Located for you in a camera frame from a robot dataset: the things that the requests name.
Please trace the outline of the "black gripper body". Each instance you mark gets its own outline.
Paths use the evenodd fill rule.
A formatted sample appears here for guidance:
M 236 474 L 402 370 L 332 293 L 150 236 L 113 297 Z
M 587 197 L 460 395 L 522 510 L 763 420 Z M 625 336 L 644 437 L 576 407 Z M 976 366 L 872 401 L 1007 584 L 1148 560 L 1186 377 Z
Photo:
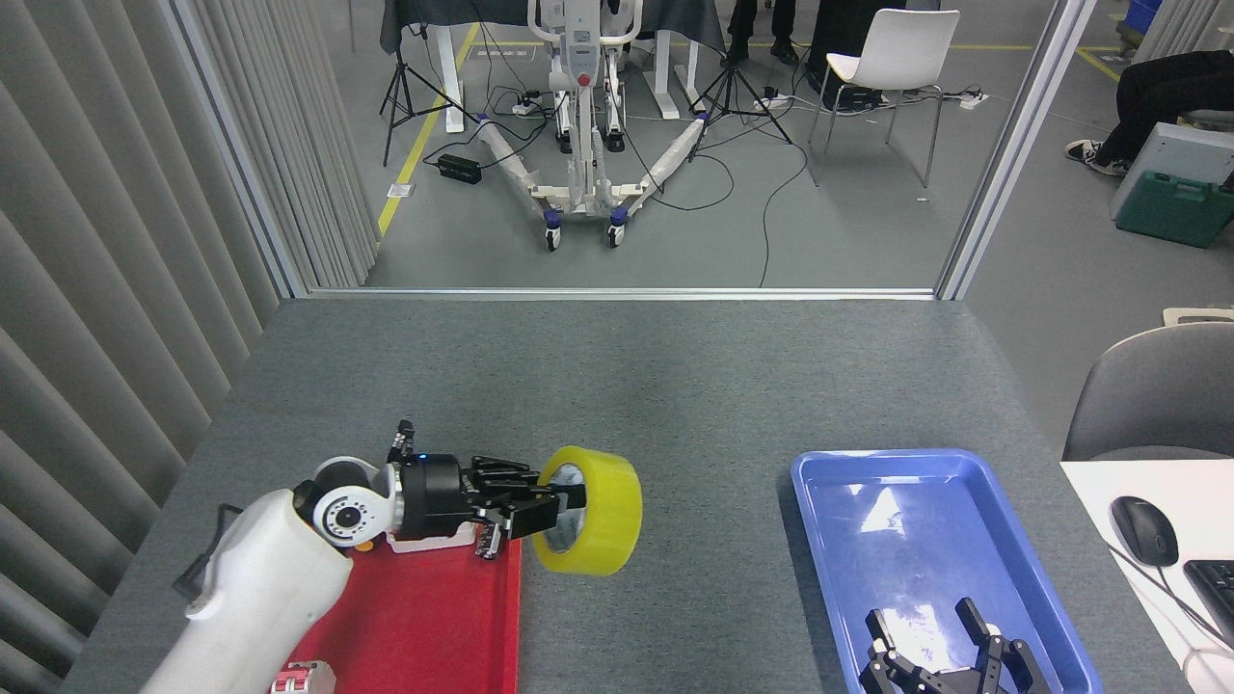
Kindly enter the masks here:
M 466 522 L 459 461 L 453 454 L 413 454 L 399 466 L 404 511 L 397 538 L 445 538 Z

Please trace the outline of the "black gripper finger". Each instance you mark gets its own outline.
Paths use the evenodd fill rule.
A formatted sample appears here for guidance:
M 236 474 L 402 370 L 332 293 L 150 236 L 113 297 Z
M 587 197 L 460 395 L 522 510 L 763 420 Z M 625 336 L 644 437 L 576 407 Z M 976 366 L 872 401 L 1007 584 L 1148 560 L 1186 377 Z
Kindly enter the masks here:
M 868 666 L 861 671 L 864 693 L 930 693 L 930 685 L 923 680 L 926 671 L 900 654 L 882 611 L 870 610 L 865 625 L 872 645 L 868 650 Z
M 1009 640 L 987 624 L 971 598 L 963 598 L 953 610 L 976 647 L 975 664 L 953 672 L 961 693 L 1008 693 L 1001 687 L 1002 675 L 1012 677 L 1017 693 L 1053 693 L 1030 645 Z
M 468 494 L 532 494 L 540 488 L 539 474 L 524 463 L 471 456 L 462 469 L 463 489 Z
M 508 538 L 522 538 L 555 527 L 559 515 L 586 508 L 585 484 L 494 484 L 466 491 L 474 517 Z

